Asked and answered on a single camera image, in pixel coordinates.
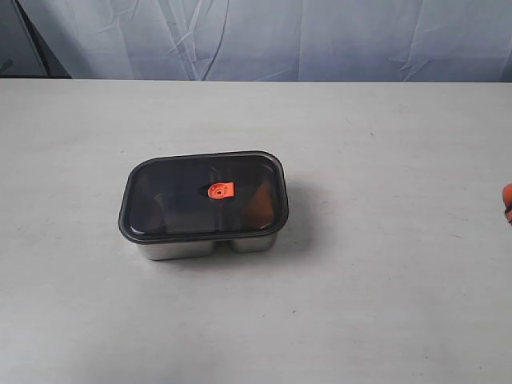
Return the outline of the grey wrinkled backdrop curtain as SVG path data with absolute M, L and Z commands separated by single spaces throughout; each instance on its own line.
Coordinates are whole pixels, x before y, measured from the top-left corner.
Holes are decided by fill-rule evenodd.
M 508 1 L 4 1 L 4 78 L 509 82 Z

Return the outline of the dark transparent lid orange valve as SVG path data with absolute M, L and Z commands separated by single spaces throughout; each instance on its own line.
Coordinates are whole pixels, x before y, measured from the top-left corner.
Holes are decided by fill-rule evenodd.
M 243 211 L 256 189 L 272 189 L 273 222 L 249 225 Z M 289 217 L 284 169 L 265 151 L 152 158 L 130 172 L 118 227 L 135 244 L 221 241 L 279 232 Z

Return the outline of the yellow toy cheese wedge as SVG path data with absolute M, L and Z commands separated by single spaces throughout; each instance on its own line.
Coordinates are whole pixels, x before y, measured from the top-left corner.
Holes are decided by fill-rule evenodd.
M 272 189 L 268 182 L 262 183 L 254 192 L 243 211 L 246 222 L 256 228 L 264 228 L 274 220 Z

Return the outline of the steel two-compartment lunch box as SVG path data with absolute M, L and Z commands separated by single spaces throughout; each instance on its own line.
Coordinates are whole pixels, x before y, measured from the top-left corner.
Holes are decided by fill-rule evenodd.
M 278 238 L 277 234 L 254 238 L 240 238 L 221 241 L 176 242 L 143 245 L 137 248 L 142 255 L 152 261 L 175 260 L 205 257 L 219 246 L 228 246 L 239 253 L 263 252 L 270 249 Z

